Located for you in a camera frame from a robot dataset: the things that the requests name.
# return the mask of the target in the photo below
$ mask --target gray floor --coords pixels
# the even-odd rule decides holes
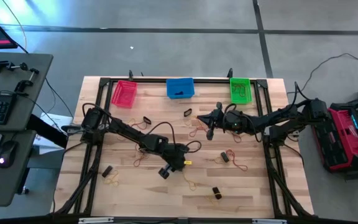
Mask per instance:
[[[256,29],[252,0],[11,0],[23,25],[90,28]],[[358,30],[358,1],[259,0],[264,29]],[[16,24],[0,1],[0,24]],[[24,45],[22,33],[9,35]],[[74,111],[85,75],[266,77],[258,34],[156,34],[100,32],[27,32],[27,50],[55,56],[48,79]],[[358,35],[266,35],[275,78],[303,86],[310,71],[328,57],[349,52],[358,56]],[[70,82],[62,82],[61,77]],[[352,100],[358,92],[358,61],[332,60],[316,73],[304,93],[331,104]],[[45,86],[38,103],[53,103]],[[57,102],[52,113],[68,115]],[[310,129],[301,133],[300,148],[310,195],[317,215],[358,221],[358,180],[345,182],[327,173],[319,161]],[[57,181],[56,170],[34,169],[30,195],[16,195],[0,218],[48,213]]]

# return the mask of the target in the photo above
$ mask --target blue basket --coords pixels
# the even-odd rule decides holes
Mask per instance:
[[[167,79],[167,95],[171,99],[191,98],[194,95],[193,79]]]

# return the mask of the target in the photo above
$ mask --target red basket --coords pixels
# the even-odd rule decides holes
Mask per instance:
[[[136,95],[137,83],[119,80],[111,103],[123,108],[132,108]]]

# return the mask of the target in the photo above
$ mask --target green basket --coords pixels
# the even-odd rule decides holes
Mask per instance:
[[[231,78],[230,94],[232,103],[246,104],[252,102],[249,78]]]

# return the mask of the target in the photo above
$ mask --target wooden tabletop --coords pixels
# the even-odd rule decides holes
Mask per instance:
[[[85,77],[75,111],[75,123],[83,119],[81,106],[83,103],[94,103],[98,92],[100,77]],[[282,79],[268,79],[268,89],[272,108],[275,111],[288,104],[284,82]],[[266,108],[264,94],[261,92],[264,114]],[[228,85],[195,84],[195,95],[190,99],[171,100],[167,97],[164,83],[138,83],[137,94],[132,109],[110,106],[114,117],[129,122],[135,119],[141,122],[143,116],[152,120],[152,125],[162,121],[172,123],[177,142],[187,143],[199,140],[203,147],[194,154],[186,154],[192,165],[186,166],[184,174],[188,180],[197,182],[197,188],[190,189],[183,172],[171,173],[168,179],[158,174],[166,165],[159,156],[149,155],[143,159],[139,167],[134,161],[140,158],[135,151],[135,143],[115,134],[106,134],[99,167],[98,181],[94,195],[93,216],[114,217],[219,217],[219,218],[267,218],[273,217],[272,199],[265,165],[262,143],[255,141],[254,136],[243,134],[240,143],[236,143],[229,133],[216,129],[212,141],[206,139],[204,131],[198,131],[190,137],[199,122],[192,119],[186,125],[183,112],[193,109],[192,115],[208,114],[216,107],[216,102],[225,107],[230,100]],[[238,105],[237,110],[246,114],[257,115],[255,100],[247,105]],[[161,134],[172,141],[172,132],[167,125],[159,126],[155,134]],[[81,135],[70,137],[67,147],[79,143]],[[296,142],[287,141],[289,146],[299,151]],[[55,192],[57,210],[66,202],[78,185],[85,154],[85,145],[81,145],[65,154],[62,169]],[[236,163],[246,165],[247,171],[238,169],[232,162],[215,163],[220,153],[232,149],[236,155]],[[302,161],[298,155],[286,147],[281,147],[282,161],[288,188],[296,199],[310,213],[313,213],[308,185]],[[107,184],[101,173],[113,166],[118,175],[113,178],[118,186]],[[83,206],[88,194],[85,189]],[[212,187],[218,187],[222,193],[221,200],[215,200]],[[284,211],[281,190],[277,190],[280,208]]]

